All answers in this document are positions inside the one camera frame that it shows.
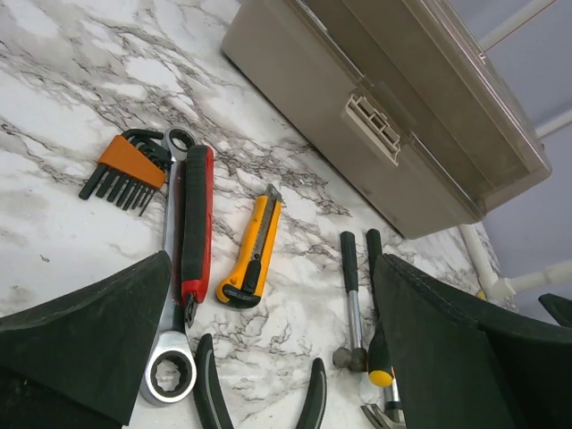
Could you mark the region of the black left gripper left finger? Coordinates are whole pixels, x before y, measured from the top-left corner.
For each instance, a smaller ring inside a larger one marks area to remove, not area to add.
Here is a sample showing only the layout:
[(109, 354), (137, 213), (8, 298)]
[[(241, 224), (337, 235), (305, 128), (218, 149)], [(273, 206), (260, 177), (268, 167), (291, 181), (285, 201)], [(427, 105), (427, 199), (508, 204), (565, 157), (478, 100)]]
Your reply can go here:
[(1, 319), (3, 428), (130, 422), (171, 280), (163, 251)]

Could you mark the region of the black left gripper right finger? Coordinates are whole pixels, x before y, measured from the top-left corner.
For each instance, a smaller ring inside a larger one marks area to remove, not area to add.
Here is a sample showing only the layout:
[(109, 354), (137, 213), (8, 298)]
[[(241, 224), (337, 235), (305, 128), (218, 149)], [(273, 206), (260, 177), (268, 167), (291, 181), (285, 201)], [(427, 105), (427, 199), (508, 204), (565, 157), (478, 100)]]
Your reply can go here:
[(455, 289), (391, 254), (376, 300), (409, 428), (569, 428), (571, 329)]

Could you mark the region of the black handled pruning shears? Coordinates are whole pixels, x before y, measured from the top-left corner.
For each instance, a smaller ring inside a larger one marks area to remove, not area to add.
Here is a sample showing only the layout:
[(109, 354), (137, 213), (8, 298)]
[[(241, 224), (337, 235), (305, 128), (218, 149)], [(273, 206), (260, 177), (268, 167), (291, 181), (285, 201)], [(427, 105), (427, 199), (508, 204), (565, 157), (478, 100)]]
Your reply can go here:
[[(203, 428), (233, 428), (215, 365), (213, 337), (204, 334), (196, 350), (197, 380), (193, 397)], [(307, 394), (296, 428), (320, 428), (327, 402), (327, 376), (321, 358), (314, 359)]]

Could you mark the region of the red black handled tool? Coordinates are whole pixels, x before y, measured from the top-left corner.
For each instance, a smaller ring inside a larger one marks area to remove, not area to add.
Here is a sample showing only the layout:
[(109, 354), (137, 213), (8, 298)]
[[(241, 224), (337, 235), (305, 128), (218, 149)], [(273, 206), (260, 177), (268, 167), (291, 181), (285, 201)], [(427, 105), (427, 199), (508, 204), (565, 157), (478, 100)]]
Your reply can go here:
[(181, 298), (185, 327), (195, 320), (206, 298), (211, 271), (214, 153), (204, 145), (187, 153), (184, 181), (184, 222), (181, 249)]

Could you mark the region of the translucent brown tool box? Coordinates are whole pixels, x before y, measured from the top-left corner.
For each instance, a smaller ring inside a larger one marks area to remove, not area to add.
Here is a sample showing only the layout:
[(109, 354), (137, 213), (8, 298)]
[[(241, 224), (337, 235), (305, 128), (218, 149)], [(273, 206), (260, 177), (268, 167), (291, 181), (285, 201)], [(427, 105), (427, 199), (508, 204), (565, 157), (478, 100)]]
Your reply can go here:
[(446, 1), (245, 1), (222, 49), (408, 239), (478, 223), (551, 175)]

